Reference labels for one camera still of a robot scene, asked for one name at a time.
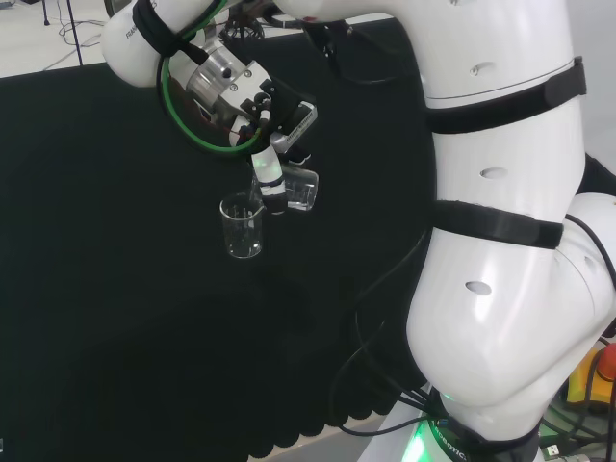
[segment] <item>black cloth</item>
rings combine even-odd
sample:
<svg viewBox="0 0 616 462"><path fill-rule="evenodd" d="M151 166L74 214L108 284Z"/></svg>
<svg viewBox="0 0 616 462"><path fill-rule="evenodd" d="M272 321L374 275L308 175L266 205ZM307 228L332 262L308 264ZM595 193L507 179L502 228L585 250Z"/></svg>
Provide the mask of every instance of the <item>black cloth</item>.
<svg viewBox="0 0 616 462"><path fill-rule="evenodd" d="M244 49L312 93L302 144L321 176L311 214L268 218L265 250L224 250L218 203L250 172L188 146L154 90L105 65L0 81L0 437L6 460L244 462L328 423L326 392L356 349L350 302L397 263L434 194L430 133L412 77L354 88L329 76L303 36ZM351 44L348 74L400 73ZM423 252L366 300L376 354L424 383L404 338ZM386 413L392 393L359 364L341 417Z"/></svg>

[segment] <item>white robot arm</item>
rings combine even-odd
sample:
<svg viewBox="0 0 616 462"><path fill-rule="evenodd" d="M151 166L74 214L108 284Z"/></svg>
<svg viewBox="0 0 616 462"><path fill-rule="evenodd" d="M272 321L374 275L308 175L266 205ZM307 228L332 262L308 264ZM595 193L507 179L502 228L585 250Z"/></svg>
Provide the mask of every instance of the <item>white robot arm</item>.
<svg viewBox="0 0 616 462"><path fill-rule="evenodd" d="M307 22L388 13L408 33L435 132L439 211L408 343L458 423L488 442L522 441L616 317L604 259L565 221L586 222L616 258L616 198L576 197L584 88L566 0L275 3ZM156 12L178 33L209 5L156 0ZM103 47L121 78L154 85L159 55L130 9L105 27Z"/></svg>

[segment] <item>silver metal part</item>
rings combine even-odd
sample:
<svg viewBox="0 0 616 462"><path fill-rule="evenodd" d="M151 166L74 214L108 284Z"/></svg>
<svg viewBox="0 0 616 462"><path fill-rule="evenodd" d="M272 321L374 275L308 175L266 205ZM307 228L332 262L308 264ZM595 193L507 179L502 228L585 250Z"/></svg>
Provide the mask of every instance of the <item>silver metal part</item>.
<svg viewBox="0 0 616 462"><path fill-rule="evenodd" d="M213 114L218 98L235 85L234 81L244 74L245 65L218 40L209 40L206 50L210 58L194 72L186 90L208 113Z"/></svg>
<svg viewBox="0 0 616 462"><path fill-rule="evenodd" d="M558 446L557 445L548 446L546 448L546 451L548 452L549 456L560 454L560 452L558 451Z"/></svg>
<svg viewBox="0 0 616 462"><path fill-rule="evenodd" d="M305 106L310 109L308 115L298 123L296 128L289 134L283 135L281 133L275 132L269 136L269 143L273 146L274 150L278 154L286 153L291 146L295 144L299 138L310 128L310 126L317 120L319 116L319 112L317 111L317 107L303 101L300 106Z"/></svg>

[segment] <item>glass cup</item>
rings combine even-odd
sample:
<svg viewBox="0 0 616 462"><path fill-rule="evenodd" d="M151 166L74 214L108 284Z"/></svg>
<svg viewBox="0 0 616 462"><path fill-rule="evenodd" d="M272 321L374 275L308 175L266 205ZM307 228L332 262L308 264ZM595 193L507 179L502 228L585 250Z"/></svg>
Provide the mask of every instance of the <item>glass cup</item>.
<svg viewBox="0 0 616 462"><path fill-rule="evenodd" d="M290 209L310 212L317 199L319 190L319 176L312 170L304 168L282 166L282 173L285 178L285 189L287 190L287 200ZM252 177L252 188L250 197L261 200L261 189L257 177Z"/></svg>
<svg viewBox="0 0 616 462"><path fill-rule="evenodd" d="M222 199L222 231L229 255L235 258L252 258L261 252L263 213L263 203L248 192L239 192Z"/></svg>

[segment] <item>black strap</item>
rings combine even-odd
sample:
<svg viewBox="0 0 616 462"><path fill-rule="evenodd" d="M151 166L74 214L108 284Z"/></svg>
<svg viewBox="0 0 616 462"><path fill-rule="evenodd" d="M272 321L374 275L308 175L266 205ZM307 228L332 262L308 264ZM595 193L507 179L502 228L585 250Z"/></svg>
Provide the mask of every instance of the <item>black strap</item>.
<svg viewBox="0 0 616 462"><path fill-rule="evenodd" d="M270 187L270 188L274 188L276 186L280 186L285 182L285 177L284 175L281 175L280 178L278 178L277 180L273 180L270 181L268 183L262 183L261 181L259 182L259 187L261 188L266 188L266 187Z"/></svg>
<svg viewBox="0 0 616 462"><path fill-rule="evenodd" d="M435 202L432 225L462 236L549 249L560 245L564 230L562 223L445 200Z"/></svg>
<svg viewBox="0 0 616 462"><path fill-rule="evenodd" d="M158 17L150 0L138 0L133 7L133 21L143 38L160 55L173 56L181 49L181 40Z"/></svg>
<svg viewBox="0 0 616 462"><path fill-rule="evenodd" d="M444 135L478 132L538 116L583 94L584 64L577 57L572 68L535 87L468 106L428 109L427 124L432 132Z"/></svg>
<svg viewBox="0 0 616 462"><path fill-rule="evenodd" d="M181 50L199 65L208 59L204 50L173 34L156 14L150 0L138 0L133 7L133 22L145 41L165 58Z"/></svg>

